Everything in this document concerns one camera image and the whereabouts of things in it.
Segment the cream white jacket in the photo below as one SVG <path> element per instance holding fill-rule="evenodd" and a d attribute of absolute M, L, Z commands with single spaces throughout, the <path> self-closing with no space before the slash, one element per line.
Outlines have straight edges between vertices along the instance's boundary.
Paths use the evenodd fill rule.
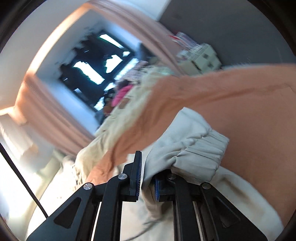
<path fill-rule="evenodd" d="M 139 200 L 125 203 L 121 240 L 172 240 L 173 214 L 157 202 L 152 177 L 166 169 L 193 184 L 211 183 L 267 237 L 275 240 L 283 223 L 268 201 L 247 181 L 221 166 L 229 139 L 189 108 L 181 109 L 163 135 L 142 151 Z"/>

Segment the floral clothes pile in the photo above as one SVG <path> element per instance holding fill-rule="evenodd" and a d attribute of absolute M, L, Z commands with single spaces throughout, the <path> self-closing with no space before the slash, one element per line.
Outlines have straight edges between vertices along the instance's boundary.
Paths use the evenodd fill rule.
<path fill-rule="evenodd" d="M 150 64 L 148 61 L 139 61 L 133 68 L 128 70 L 121 78 L 119 78 L 118 82 L 123 80 L 128 80 L 131 82 L 138 82 L 141 80 L 142 75 L 146 73 Z"/>

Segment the dark hanging clothes group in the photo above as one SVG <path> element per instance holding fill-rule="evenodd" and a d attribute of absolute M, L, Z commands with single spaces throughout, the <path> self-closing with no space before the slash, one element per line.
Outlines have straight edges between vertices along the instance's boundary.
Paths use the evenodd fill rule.
<path fill-rule="evenodd" d="M 116 46 L 97 35 L 89 35 L 80 42 L 81 47 L 73 48 L 76 58 L 89 64 L 98 74 L 108 75 L 118 66 L 126 64 L 134 51 L 124 46 Z"/>

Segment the beige duvet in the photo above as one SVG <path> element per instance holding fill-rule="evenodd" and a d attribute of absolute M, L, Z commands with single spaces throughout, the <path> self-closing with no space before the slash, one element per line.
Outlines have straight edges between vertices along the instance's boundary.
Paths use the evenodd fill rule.
<path fill-rule="evenodd" d="M 165 66 L 152 66 L 140 79 L 140 83 L 129 90 L 111 111 L 95 133 L 95 139 L 79 151 L 75 160 L 66 156 L 63 169 L 73 188 L 78 189 L 86 181 L 93 167 L 110 150 L 119 137 L 130 128 L 142 112 L 156 82 L 173 72 Z"/>

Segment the pink garment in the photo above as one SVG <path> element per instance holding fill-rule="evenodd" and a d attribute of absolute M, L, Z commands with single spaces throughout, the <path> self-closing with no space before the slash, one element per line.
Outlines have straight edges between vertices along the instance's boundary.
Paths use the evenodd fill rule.
<path fill-rule="evenodd" d="M 111 106 L 112 107 L 116 107 L 119 102 L 124 98 L 124 96 L 133 88 L 133 85 L 127 85 L 123 88 L 121 88 L 120 90 L 118 90 L 117 94 L 115 95 L 115 97 L 112 99 L 112 103 Z"/>

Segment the left pink curtain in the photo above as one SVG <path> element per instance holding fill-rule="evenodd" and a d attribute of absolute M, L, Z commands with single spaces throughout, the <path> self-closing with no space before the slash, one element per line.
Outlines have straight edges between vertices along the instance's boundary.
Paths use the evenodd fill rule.
<path fill-rule="evenodd" d="M 76 156 L 93 139 L 34 74 L 26 74 L 15 107 L 26 121 L 62 152 Z"/>

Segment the pink curtain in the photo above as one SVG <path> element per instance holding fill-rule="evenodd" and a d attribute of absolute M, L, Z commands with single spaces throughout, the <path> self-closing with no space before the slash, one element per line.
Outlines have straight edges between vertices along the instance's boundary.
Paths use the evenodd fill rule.
<path fill-rule="evenodd" d="M 34 74 L 26 74 L 15 107 L 26 121 L 62 152 L 76 156 L 93 139 Z"/>
<path fill-rule="evenodd" d="M 105 19 L 134 35 L 176 75 L 185 75 L 177 61 L 180 48 L 171 39 L 171 32 L 158 21 L 128 4 L 114 1 L 88 1 L 86 4 Z"/>

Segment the orange bed sheet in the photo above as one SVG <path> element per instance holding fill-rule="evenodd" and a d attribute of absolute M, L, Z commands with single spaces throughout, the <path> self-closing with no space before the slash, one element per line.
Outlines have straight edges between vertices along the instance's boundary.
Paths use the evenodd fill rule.
<path fill-rule="evenodd" d="M 137 120 L 94 166 L 87 181 L 108 181 L 114 166 L 156 141 L 184 107 L 229 138 L 222 166 L 255 187 L 287 224 L 295 211 L 293 64 L 161 78 Z"/>

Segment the dark hanging coat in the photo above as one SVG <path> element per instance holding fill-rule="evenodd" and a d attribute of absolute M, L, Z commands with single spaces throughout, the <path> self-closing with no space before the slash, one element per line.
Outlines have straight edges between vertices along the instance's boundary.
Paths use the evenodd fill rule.
<path fill-rule="evenodd" d="M 101 85 L 93 82 L 80 68 L 62 64 L 60 70 L 62 76 L 67 78 L 67 87 L 71 90 L 79 89 L 91 104 L 97 104 L 104 96 L 104 89 Z"/>

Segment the white nightstand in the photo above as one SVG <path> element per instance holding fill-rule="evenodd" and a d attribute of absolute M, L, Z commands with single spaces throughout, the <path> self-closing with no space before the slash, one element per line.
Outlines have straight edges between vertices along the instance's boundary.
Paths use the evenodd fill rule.
<path fill-rule="evenodd" d="M 180 68 L 190 76 L 202 75 L 221 68 L 221 62 L 211 45 L 203 43 L 180 53 Z"/>

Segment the white rack on nightstand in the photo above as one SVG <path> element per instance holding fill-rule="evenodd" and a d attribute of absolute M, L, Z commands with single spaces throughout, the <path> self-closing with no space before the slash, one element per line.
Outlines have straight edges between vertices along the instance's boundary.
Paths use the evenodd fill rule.
<path fill-rule="evenodd" d="M 191 51 L 199 46 L 199 44 L 183 32 L 176 35 L 169 35 L 170 39 L 180 46 L 182 50 Z"/>

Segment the right pink curtain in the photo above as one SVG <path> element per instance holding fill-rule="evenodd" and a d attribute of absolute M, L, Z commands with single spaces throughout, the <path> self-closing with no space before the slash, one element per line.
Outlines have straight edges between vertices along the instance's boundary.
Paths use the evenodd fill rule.
<path fill-rule="evenodd" d="M 105 19 L 134 35 L 176 75 L 185 75 L 177 61 L 180 48 L 171 39 L 171 32 L 158 21 L 128 4 L 114 1 L 88 1 L 86 4 Z"/>

